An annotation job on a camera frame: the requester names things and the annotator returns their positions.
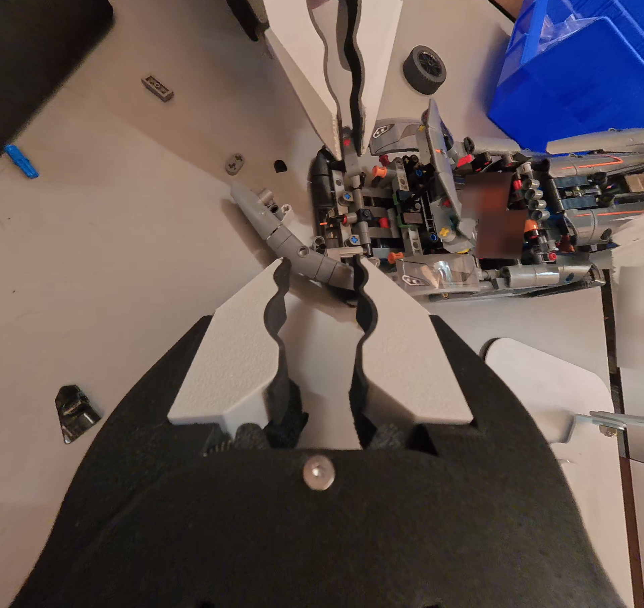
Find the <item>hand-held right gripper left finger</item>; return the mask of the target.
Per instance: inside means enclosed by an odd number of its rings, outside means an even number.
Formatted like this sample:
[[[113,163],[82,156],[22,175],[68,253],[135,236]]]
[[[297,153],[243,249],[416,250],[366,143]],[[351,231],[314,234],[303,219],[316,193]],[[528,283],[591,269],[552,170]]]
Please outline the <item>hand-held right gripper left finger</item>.
[[[168,412],[175,424],[214,423],[230,436],[254,423],[299,437],[308,414],[288,376],[279,331],[291,262],[277,259],[219,306]]]

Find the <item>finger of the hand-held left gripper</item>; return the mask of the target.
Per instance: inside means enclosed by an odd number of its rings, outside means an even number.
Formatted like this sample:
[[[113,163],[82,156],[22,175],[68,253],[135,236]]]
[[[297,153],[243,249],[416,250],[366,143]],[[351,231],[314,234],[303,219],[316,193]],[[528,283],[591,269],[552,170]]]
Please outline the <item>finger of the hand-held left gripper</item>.
[[[334,159],[342,160],[339,106],[326,75],[326,44],[307,0],[262,0],[266,40],[312,127]]]
[[[403,0],[339,0],[337,45],[350,71],[349,125],[356,153],[366,147],[379,111]]]

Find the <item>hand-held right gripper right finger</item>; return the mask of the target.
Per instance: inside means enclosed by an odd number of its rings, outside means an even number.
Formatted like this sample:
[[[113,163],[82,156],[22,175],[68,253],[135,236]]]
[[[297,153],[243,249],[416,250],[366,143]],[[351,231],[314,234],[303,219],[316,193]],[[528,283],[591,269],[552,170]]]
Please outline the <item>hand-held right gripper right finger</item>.
[[[363,336],[349,401],[360,446],[383,426],[405,442],[422,424],[469,425],[473,414],[430,313],[367,259],[353,268]]]

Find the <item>grey lego fender assembly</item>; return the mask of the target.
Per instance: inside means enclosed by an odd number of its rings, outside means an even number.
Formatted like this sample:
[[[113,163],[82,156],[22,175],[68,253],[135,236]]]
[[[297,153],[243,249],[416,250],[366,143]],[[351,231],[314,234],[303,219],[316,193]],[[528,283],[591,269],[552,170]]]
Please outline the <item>grey lego fender assembly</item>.
[[[292,209],[289,205],[278,205],[270,190],[255,193],[234,182],[230,186],[230,195],[257,234],[278,258],[287,258],[291,262],[294,272],[331,287],[354,289],[352,267],[320,254],[299,240],[286,225],[286,217]]]

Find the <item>grey lego car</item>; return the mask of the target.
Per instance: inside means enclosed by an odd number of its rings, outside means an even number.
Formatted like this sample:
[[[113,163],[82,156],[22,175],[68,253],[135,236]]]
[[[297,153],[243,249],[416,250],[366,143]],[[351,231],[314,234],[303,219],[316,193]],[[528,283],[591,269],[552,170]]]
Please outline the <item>grey lego car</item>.
[[[386,277],[432,300],[541,296],[603,284],[592,255],[643,215],[643,129],[609,129],[534,152],[509,138],[455,140],[430,99],[419,120],[378,120],[366,173],[350,135],[344,157],[322,147],[310,167],[313,249],[352,267],[364,254]],[[501,188],[518,229],[515,257],[477,257],[491,224],[467,217],[466,187]]]

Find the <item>black lego wheel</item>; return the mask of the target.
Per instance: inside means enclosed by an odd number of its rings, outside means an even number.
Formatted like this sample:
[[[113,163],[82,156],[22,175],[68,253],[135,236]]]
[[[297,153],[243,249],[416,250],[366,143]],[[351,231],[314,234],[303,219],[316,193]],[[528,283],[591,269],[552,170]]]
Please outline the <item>black lego wheel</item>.
[[[447,70],[442,59],[431,48],[415,46],[402,64],[407,83],[423,95],[433,95],[446,81]]]

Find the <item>grey lego plate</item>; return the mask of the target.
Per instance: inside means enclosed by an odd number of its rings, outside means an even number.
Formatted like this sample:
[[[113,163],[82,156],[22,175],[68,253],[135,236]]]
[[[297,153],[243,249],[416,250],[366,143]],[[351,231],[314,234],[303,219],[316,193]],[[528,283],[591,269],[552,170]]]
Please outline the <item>grey lego plate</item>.
[[[163,103],[170,101],[174,97],[174,91],[164,85],[153,75],[141,78],[142,85],[156,96]]]

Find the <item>black triangular lego panel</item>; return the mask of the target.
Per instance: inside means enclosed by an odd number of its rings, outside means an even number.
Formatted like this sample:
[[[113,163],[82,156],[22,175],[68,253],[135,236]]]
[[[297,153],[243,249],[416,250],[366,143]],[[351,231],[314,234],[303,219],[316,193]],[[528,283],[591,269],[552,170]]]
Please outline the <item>black triangular lego panel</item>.
[[[55,397],[55,406],[65,444],[76,441],[102,418],[77,385],[61,387]]]

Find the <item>long blue lego pin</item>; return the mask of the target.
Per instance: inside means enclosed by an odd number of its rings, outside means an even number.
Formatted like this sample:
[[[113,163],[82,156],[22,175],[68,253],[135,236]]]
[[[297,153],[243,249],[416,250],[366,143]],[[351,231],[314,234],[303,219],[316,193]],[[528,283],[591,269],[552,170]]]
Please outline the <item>long blue lego pin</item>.
[[[39,177],[39,172],[18,146],[5,145],[4,152],[25,177],[31,180]]]

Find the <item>white book stand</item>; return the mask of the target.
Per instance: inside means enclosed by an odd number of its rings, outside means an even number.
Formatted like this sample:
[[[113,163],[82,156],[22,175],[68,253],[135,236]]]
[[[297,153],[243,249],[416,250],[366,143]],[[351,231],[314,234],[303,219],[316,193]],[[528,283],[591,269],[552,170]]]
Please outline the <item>white book stand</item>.
[[[643,462],[643,419],[618,420],[605,383],[591,371],[510,338],[494,339],[485,362],[514,392],[560,462],[618,449]]]

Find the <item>clear plastic bag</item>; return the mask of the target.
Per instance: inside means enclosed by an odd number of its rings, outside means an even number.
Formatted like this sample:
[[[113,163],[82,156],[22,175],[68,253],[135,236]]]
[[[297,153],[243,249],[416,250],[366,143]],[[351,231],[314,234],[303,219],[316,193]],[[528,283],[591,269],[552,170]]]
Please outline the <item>clear plastic bag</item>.
[[[553,23],[551,25],[550,37],[551,39],[562,39],[566,38],[569,35],[580,31],[587,26],[590,26],[597,20],[603,18],[602,16],[591,16],[591,17],[577,17],[575,15],[569,15],[562,22]]]

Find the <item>open instruction booklet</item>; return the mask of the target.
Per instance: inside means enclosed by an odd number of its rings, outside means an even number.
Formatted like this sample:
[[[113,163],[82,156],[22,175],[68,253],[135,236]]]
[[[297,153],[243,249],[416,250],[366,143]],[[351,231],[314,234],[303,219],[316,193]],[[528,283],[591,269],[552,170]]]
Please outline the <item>open instruction booklet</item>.
[[[608,251],[601,290],[612,365],[643,374],[643,217],[628,223]]]

